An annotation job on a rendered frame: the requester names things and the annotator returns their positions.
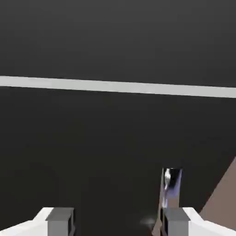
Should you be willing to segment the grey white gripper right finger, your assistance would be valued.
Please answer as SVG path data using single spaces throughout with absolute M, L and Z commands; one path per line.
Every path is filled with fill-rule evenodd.
M 204 220 L 192 207 L 161 208 L 160 236 L 236 236 L 236 231 Z

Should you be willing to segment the dark grey cabinet door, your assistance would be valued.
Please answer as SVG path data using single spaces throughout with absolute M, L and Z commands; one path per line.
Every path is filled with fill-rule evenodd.
M 0 87 L 0 230 L 73 207 L 76 236 L 149 236 L 163 167 L 200 211 L 236 157 L 236 99 Z
M 236 88 L 236 0 L 0 0 L 0 76 Z

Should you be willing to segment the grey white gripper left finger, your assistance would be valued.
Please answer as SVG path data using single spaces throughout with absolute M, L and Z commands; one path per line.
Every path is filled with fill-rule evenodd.
M 43 207 L 32 220 L 3 229 L 0 236 L 75 236 L 75 208 Z

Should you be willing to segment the dark grey cabinet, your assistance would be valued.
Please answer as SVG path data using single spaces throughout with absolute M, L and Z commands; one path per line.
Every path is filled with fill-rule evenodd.
M 101 80 L 43 78 L 43 77 L 18 77 L 0 76 L 0 87 L 58 89 L 78 91 L 115 92 L 128 94 L 157 94 L 174 96 L 193 96 L 207 98 L 233 98 L 236 99 L 235 87 L 216 87 L 208 85 L 182 85 L 141 82 L 117 82 Z M 157 218 L 147 217 L 141 224 L 150 230 L 152 236 L 153 223 Z

